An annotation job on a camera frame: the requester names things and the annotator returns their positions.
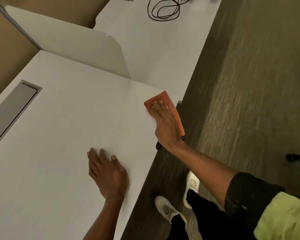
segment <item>power cord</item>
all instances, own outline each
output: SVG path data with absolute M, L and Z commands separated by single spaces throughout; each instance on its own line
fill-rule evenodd
M 180 15 L 180 6 L 187 3 L 189 0 L 186 0 L 184 2 L 181 2 L 180 3 L 180 0 L 161 0 L 160 2 L 158 2 L 152 9 L 151 11 L 151 15 L 149 13 L 149 6 L 150 6 L 150 2 L 151 0 L 149 0 L 149 3 L 148 3 L 148 16 L 149 18 L 151 18 L 152 20 L 155 20 L 155 21 L 160 21 L 160 22 L 165 22 L 165 21 L 171 21 L 171 20 L 175 20 L 176 18 L 179 17 Z M 154 10 L 156 8 L 156 6 L 158 6 L 160 3 L 162 2 L 173 2 L 172 4 L 170 5 L 166 5 L 166 6 L 163 6 L 163 7 L 160 7 L 157 11 L 157 15 L 154 15 Z M 168 14 L 168 15 L 159 15 L 159 12 L 163 9 L 163 8 L 168 8 L 168 7 L 176 7 L 175 10 L 173 11 L 172 14 Z

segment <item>white desk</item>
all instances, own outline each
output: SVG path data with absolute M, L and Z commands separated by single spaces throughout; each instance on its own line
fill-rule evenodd
M 130 178 L 119 240 L 156 154 L 143 102 L 161 90 L 40 51 L 0 104 L 21 80 L 42 90 L 0 141 L 0 239 L 82 239 L 104 203 L 86 152 L 103 147 Z
M 150 10 L 158 1 L 151 1 Z M 119 42 L 132 80 L 167 90 L 182 101 L 221 0 L 190 0 L 168 22 L 151 20 L 148 2 L 110 0 L 94 29 Z

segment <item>hand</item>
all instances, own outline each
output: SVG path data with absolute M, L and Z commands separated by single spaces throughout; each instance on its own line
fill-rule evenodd
M 96 182 L 100 193 L 106 200 L 122 200 L 125 197 L 129 178 L 126 169 L 119 163 L 115 155 L 111 161 L 105 151 L 100 149 L 99 156 L 95 149 L 87 152 L 89 159 L 89 176 Z
M 172 152 L 175 148 L 183 144 L 176 120 L 163 101 L 159 103 L 155 101 L 151 107 L 151 113 L 157 123 L 155 135 L 165 149 Z

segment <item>shoe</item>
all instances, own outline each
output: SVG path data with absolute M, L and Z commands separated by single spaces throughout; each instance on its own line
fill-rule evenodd
M 188 190 L 193 190 L 194 192 L 199 194 L 199 184 L 200 184 L 200 180 L 197 178 L 196 175 L 193 174 L 193 172 L 190 171 L 186 178 L 185 193 L 182 199 L 184 206 L 188 209 L 192 209 L 192 207 L 187 202 Z
M 174 216 L 176 215 L 180 215 L 182 217 L 182 219 L 185 222 L 185 225 L 187 226 L 187 219 L 185 218 L 185 216 L 183 214 L 181 214 L 179 211 L 176 210 L 176 208 L 174 208 L 171 203 L 168 201 L 167 198 L 163 197 L 163 196 L 157 196 L 154 200 L 155 206 L 157 207 L 158 211 L 160 212 L 160 214 L 167 219 L 170 224 L 171 224 L 171 220 Z

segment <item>gray floor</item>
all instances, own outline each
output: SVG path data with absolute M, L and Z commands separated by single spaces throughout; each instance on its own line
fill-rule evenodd
M 300 163 L 285 161 L 300 154 L 300 0 L 222 0 L 177 109 L 190 145 L 300 195 Z M 122 240 L 168 237 L 157 195 L 185 214 L 189 239 L 201 239 L 181 201 L 186 173 L 157 154 Z M 200 195 L 213 200 L 202 185 Z

